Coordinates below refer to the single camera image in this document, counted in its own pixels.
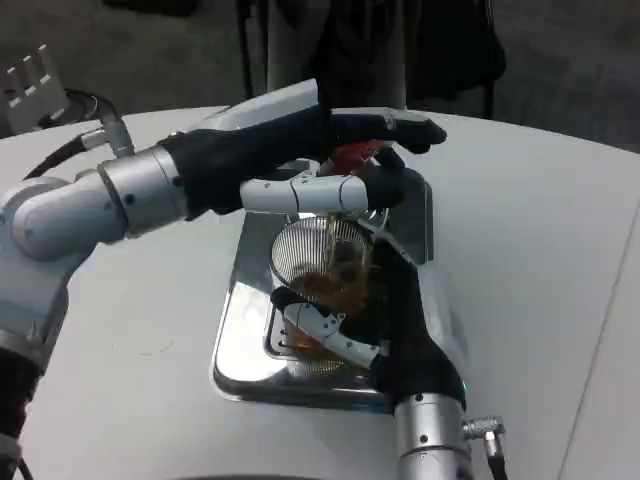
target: black chair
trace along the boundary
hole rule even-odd
[[[268,34],[268,0],[236,0],[236,22],[238,24],[238,36],[240,40],[240,55],[242,62],[242,80],[247,99],[253,98],[253,81],[251,77],[251,57],[249,55],[249,42],[247,38],[247,21],[252,16],[252,11],[257,10],[258,28],[260,29],[260,43],[262,47],[262,62],[264,73],[267,72],[267,55],[269,39]]]
[[[198,8],[200,0],[102,0],[102,3],[142,13],[188,17]]]
[[[251,98],[246,22],[255,9],[266,73],[268,0],[236,0],[236,8],[244,88]],[[495,33],[492,0],[405,0],[405,23],[411,25],[405,29],[408,102],[452,100],[461,91],[482,87],[482,116],[493,118],[495,83],[505,71],[506,57]]]

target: chair leg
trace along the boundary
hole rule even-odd
[[[240,40],[240,56],[242,62],[242,81],[244,94],[247,99],[253,98],[253,83],[251,81],[251,60],[247,40],[247,17],[249,8],[247,0],[236,0],[236,20],[238,22],[238,37]]]
[[[495,82],[487,83],[484,86],[482,95],[482,118],[493,120],[493,102],[495,96]]]
[[[266,85],[269,65],[269,0],[258,0],[258,23],[262,41],[262,65],[264,67]]]

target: black robotic glove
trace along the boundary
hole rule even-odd
[[[210,209],[225,214],[241,208],[243,182],[271,175],[298,158],[322,161],[338,146],[369,140],[395,141],[420,154],[445,139],[444,130],[419,113],[329,110],[318,98],[315,81],[309,80],[241,103],[160,145],[173,158],[190,216],[196,217]],[[402,164],[399,157],[391,161],[396,172],[398,162]],[[376,181],[401,193],[402,182],[393,173]]]
[[[371,366],[372,386],[396,403],[412,395],[437,393],[466,405],[462,379],[427,329],[420,277],[416,266],[385,239],[373,249],[372,278],[385,296],[379,312],[388,344],[386,357]]]

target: silver metal joint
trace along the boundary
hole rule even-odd
[[[485,435],[489,432],[495,434],[505,432],[502,418],[496,416],[474,418],[462,424],[462,433],[466,440],[485,438]]]
[[[124,121],[115,114],[109,114],[101,118],[102,127],[109,142],[111,151],[116,158],[130,157],[135,154],[131,135]]]
[[[502,443],[498,433],[487,432],[484,435],[484,448],[487,451],[487,457],[503,457]]]
[[[99,169],[120,200],[127,236],[138,237],[188,215],[182,179],[161,146],[105,162]]]
[[[398,451],[448,447],[466,451],[462,434],[462,406],[443,395],[413,395],[395,409]]]
[[[84,145],[85,150],[93,150],[100,145],[107,143],[107,132],[103,127],[90,130],[88,132],[80,134],[80,141]]]
[[[398,478],[459,480],[473,478],[462,429],[462,406],[450,397],[421,393],[395,409]]]
[[[25,182],[20,197],[12,198],[11,236],[34,260],[51,262],[85,255],[96,244],[115,242],[125,235],[124,218],[112,208],[111,192],[97,172],[71,184],[53,178]]]

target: mesh strainer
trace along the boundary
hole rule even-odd
[[[269,259],[274,288],[286,286],[334,312],[355,314],[366,304],[369,235],[352,221],[308,217],[287,225]],[[307,358],[331,358],[324,348],[285,321],[289,343]]]

